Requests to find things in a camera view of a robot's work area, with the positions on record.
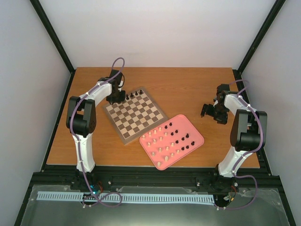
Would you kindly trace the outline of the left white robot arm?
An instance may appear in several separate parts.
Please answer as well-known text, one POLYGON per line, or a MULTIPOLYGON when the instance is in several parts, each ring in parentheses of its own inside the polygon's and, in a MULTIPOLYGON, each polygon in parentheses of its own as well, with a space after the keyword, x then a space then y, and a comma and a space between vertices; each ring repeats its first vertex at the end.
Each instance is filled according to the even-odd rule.
POLYGON ((123 84, 123 73, 112 69, 108 77, 100 78, 88 92, 69 99, 66 127, 70 130, 76 146, 76 168, 86 173, 81 179, 86 189, 94 189, 98 184, 97 176, 90 173, 95 167, 92 134, 97 123, 96 107, 103 100, 111 105, 123 102, 126 98, 126 92, 122 90, 123 84))

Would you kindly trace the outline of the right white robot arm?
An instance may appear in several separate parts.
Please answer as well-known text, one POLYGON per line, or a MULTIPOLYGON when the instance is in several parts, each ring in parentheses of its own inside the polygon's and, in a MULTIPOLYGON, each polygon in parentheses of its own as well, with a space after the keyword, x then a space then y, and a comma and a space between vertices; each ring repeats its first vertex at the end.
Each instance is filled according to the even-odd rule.
POLYGON ((228 113, 235 116, 230 132, 231 147, 217 165, 218 178, 238 178, 237 171, 242 163, 266 142, 267 113, 253 108, 240 92, 232 92, 229 84, 221 84, 217 87, 214 104, 204 104, 200 116, 211 116, 218 124, 225 125, 228 113))

